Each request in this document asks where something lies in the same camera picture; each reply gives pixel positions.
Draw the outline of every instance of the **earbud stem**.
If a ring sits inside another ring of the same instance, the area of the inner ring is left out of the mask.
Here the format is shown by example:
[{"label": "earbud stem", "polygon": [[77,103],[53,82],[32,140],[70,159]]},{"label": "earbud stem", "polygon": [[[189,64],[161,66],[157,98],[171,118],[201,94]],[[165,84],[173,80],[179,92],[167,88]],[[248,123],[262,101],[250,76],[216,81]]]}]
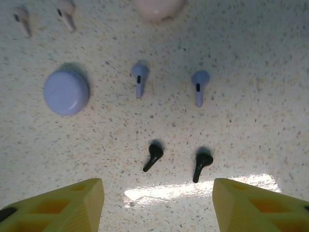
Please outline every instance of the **earbud stem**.
[{"label": "earbud stem", "polygon": [[201,172],[202,172],[202,169],[203,169],[203,167],[201,165],[197,164],[197,166],[195,167],[194,175],[193,175],[193,182],[194,183],[198,182],[199,176],[201,175]]},{"label": "earbud stem", "polygon": [[64,25],[66,25],[66,27],[70,30],[70,32],[75,32],[76,28],[72,21],[72,18],[66,13],[62,13],[61,18],[62,18]]},{"label": "earbud stem", "polygon": [[144,172],[147,172],[160,158],[158,156],[150,157],[150,160],[146,164],[146,166],[143,168]]},{"label": "earbud stem", "polygon": [[136,83],[136,98],[140,99],[143,96],[144,83],[141,81],[140,83]]},{"label": "earbud stem", "polygon": [[21,28],[23,34],[25,35],[25,37],[26,38],[31,37],[31,32],[30,32],[30,28],[28,26],[28,22],[22,20],[22,21],[19,22],[19,25],[20,25],[20,28]]},{"label": "earbud stem", "polygon": [[197,90],[195,91],[195,105],[197,107],[202,107],[203,105],[203,91],[202,89],[198,92]]}]

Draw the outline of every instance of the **earbud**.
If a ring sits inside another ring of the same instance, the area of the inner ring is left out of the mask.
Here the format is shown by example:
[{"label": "earbud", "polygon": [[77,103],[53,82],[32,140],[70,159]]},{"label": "earbud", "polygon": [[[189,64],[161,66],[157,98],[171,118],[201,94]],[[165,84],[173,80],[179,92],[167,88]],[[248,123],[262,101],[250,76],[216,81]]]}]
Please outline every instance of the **earbud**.
[{"label": "earbud", "polygon": [[137,11],[151,21],[164,21],[174,17],[185,0],[134,0]]},{"label": "earbud", "polygon": [[150,154],[150,160],[143,168],[144,172],[147,172],[163,156],[163,149],[157,144],[151,144],[148,150]]},{"label": "earbud", "polygon": [[192,84],[195,88],[195,104],[197,107],[202,107],[204,98],[204,88],[208,85],[211,77],[205,70],[200,70],[192,76]]},{"label": "earbud", "polygon": [[23,7],[16,7],[14,9],[14,18],[19,23],[20,28],[26,38],[31,36],[29,28],[29,14]]},{"label": "earbud", "polygon": [[131,74],[136,80],[136,98],[140,99],[143,96],[144,86],[149,71],[146,66],[137,64],[132,67]]},{"label": "earbud", "polygon": [[60,15],[63,23],[71,32],[75,32],[76,28],[72,19],[75,12],[75,7],[71,0],[63,0],[58,5],[58,14]]},{"label": "earbud", "polygon": [[206,166],[209,166],[213,163],[213,157],[210,153],[201,151],[197,153],[196,156],[197,165],[195,167],[195,172],[193,176],[193,182],[197,183],[199,176],[201,175],[202,169]]}]

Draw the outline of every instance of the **terrazzo surface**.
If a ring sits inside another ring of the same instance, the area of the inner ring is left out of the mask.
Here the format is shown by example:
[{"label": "terrazzo surface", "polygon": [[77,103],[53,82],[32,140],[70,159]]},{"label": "terrazzo surface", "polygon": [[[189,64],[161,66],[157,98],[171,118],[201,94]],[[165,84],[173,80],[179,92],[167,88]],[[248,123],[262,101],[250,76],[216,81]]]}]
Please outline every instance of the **terrazzo surface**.
[{"label": "terrazzo surface", "polygon": [[[12,8],[30,13],[32,38]],[[92,177],[103,180],[99,231],[219,231],[216,177],[309,201],[309,8],[299,1],[189,0],[150,23],[130,0],[75,0],[75,33],[56,2],[2,0],[0,208]],[[141,100],[130,69],[150,68]],[[72,117],[44,103],[49,74],[75,68],[89,82]],[[191,75],[211,81],[195,106]],[[153,139],[165,153],[149,172]],[[192,182],[195,151],[214,156]]]}]

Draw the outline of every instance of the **black hole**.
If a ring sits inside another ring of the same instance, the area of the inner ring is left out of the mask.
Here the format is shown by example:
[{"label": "black hole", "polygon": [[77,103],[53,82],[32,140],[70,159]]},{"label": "black hole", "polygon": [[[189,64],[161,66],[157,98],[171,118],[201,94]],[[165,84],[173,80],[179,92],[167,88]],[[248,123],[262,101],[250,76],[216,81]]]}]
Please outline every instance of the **black hole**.
[{"label": "black hole", "polygon": [[19,17],[18,17],[18,15],[14,15],[14,18],[15,18],[16,22],[19,22]]},{"label": "black hole", "polygon": [[199,83],[197,83],[197,92],[200,92],[201,91],[201,86]]},{"label": "black hole", "polygon": [[59,9],[57,9],[57,10],[58,10],[58,14],[60,15],[60,17],[62,17],[61,11]]}]

